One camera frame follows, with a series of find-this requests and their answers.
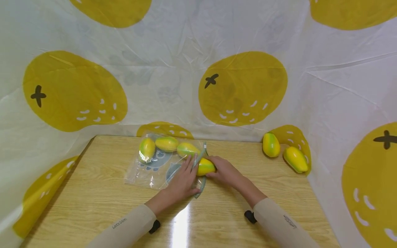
table surface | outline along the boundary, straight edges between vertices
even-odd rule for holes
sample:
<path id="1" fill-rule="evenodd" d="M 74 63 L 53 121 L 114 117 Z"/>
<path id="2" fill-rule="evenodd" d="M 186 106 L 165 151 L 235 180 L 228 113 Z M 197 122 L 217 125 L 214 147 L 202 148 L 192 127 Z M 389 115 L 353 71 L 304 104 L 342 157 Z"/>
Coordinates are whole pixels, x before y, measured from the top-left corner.
<path id="1" fill-rule="evenodd" d="M 85 247 L 115 220 L 155 195 L 154 189 L 124 184 L 140 140 L 96 136 L 22 247 Z M 249 142 L 207 141 L 207 151 L 228 159 L 320 247 L 339 247 L 306 177 L 292 171 L 281 156 L 269 159 L 260 143 Z M 277 247 L 258 224 L 245 219 L 247 208 L 235 191 L 207 180 L 198 199 L 167 210 L 158 218 L 161 228 L 133 247 Z"/>

plastic bag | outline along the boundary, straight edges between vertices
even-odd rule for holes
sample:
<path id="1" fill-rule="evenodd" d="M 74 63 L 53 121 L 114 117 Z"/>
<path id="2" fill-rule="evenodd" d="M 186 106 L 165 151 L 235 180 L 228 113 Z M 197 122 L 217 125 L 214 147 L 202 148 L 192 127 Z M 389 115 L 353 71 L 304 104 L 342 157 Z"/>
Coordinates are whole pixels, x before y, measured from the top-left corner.
<path id="1" fill-rule="evenodd" d="M 147 133 L 142 136 L 137 157 L 128 168 L 124 182 L 146 188 L 163 189 L 190 152 L 197 153 L 198 162 L 207 156 L 204 143 L 198 140 Z M 196 187 L 204 188 L 205 177 L 197 177 Z"/>

arm sleeve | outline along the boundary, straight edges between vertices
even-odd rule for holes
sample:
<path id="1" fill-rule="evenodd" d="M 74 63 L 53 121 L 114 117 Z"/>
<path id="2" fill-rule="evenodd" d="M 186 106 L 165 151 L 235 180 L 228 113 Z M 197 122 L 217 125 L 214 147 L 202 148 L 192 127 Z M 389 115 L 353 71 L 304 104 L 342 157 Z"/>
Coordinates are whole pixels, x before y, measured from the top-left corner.
<path id="1" fill-rule="evenodd" d="M 155 214 L 142 204 L 96 236 L 87 248 L 130 248 L 149 232 L 156 220 Z"/>
<path id="2" fill-rule="evenodd" d="M 283 248 L 319 247 L 309 234 L 270 198 L 265 198 L 254 206 L 254 217 Z"/>

fabric backdrop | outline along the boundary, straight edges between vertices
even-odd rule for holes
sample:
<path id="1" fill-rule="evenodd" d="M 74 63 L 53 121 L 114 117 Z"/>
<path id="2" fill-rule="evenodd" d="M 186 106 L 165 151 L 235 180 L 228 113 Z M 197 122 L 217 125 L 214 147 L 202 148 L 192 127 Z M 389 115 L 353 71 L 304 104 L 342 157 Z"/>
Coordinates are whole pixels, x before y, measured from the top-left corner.
<path id="1" fill-rule="evenodd" d="M 0 2 L 0 246 L 95 135 L 301 149 L 342 247 L 397 246 L 395 0 Z"/>

left hand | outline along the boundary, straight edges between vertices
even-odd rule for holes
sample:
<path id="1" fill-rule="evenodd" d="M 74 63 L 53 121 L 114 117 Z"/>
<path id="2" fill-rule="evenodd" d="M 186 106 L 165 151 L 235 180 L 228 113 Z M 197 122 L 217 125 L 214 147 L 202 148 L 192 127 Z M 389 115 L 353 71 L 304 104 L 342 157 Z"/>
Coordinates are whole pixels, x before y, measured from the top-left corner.
<path id="1" fill-rule="evenodd" d="M 193 158 L 189 156 L 179 170 L 175 172 L 168 187 L 162 189 L 145 203 L 156 216 L 175 203 L 201 192 L 199 188 L 192 188 L 199 168 L 198 165 L 193 168 L 196 156 Z"/>
<path id="2" fill-rule="evenodd" d="M 175 199 L 175 202 L 201 192 L 199 188 L 195 188 L 195 185 L 193 185 L 199 168 L 198 165 L 193 167 L 196 157 L 197 155 L 194 157 L 189 155 L 179 170 L 175 173 L 168 187 L 164 189 Z"/>

